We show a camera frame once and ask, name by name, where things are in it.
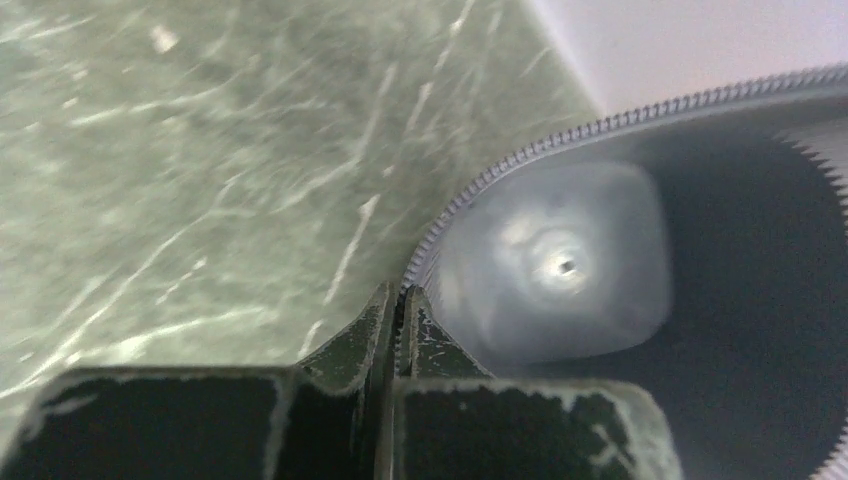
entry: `clip jaw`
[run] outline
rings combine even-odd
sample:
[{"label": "clip jaw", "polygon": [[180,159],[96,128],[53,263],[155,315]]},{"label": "clip jaw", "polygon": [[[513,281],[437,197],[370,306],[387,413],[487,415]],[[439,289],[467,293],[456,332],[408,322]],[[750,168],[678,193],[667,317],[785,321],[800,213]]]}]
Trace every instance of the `clip jaw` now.
[{"label": "clip jaw", "polygon": [[638,387],[499,380],[380,285],[296,365],[87,368],[48,385],[0,479],[681,478]]}]

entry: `white wall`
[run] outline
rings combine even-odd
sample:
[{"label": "white wall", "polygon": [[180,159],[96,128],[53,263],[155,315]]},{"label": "white wall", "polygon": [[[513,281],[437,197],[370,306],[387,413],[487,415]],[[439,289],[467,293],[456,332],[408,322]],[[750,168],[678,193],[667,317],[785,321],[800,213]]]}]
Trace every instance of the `white wall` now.
[{"label": "white wall", "polygon": [[526,1],[601,114],[848,62],[848,0]]}]

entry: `zipper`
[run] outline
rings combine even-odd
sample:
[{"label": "zipper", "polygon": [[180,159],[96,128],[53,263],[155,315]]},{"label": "zipper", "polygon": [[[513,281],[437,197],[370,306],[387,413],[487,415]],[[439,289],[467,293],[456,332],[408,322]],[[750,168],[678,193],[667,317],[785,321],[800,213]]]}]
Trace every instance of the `zipper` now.
[{"label": "zipper", "polygon": [[[603,134],[633,129],[649,122],[674,120],[675,117],[704,113],[704,110],[709,108],[730,107],[772,98],[788,98],[828,88],[848,88],[848,64],[773,75],[673,98],[554,133],[517,150],[480,173],[448,203],[433,221],[406,267],[401,282],[400,298],[405,298],[407,290],[413,285],[425,286],[429,283],[434,260],[438,256],[439,239],[450,227],[453,217],[483,190],[526,164],[567,150],[578,142],[586,142]],[[846,216],[845,225],[848,236],[848,210],[843,214]],[[821,467],[809,475],[808,479],[848,480],[848,411],[843,421],[842,434],[834,448]]]}]

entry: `paint chip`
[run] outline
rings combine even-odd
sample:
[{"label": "paint chip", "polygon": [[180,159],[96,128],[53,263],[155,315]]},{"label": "paint chip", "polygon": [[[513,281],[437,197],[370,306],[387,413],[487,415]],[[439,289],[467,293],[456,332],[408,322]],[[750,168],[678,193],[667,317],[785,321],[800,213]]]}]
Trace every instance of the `paint chip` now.
[{"label": "paint chip", "polygon": [[159,54],[174,48],[174,45],[180,41],[180,38],[174,32],[162,25],[153,27],[153,30],[150,31],[150,38],[153,40],[153,48]]}]

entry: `green marble surface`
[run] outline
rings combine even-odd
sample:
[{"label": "green marble surface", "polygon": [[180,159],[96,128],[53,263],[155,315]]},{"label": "green marble surface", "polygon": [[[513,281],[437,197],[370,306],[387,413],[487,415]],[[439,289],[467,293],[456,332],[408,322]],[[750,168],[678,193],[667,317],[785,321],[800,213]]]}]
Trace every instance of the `green marble surface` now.
[{"label": "green marble surface", "polygon": [[0,0],[0,449],[84,364],[285,364],[592,107],[518,0]]}]

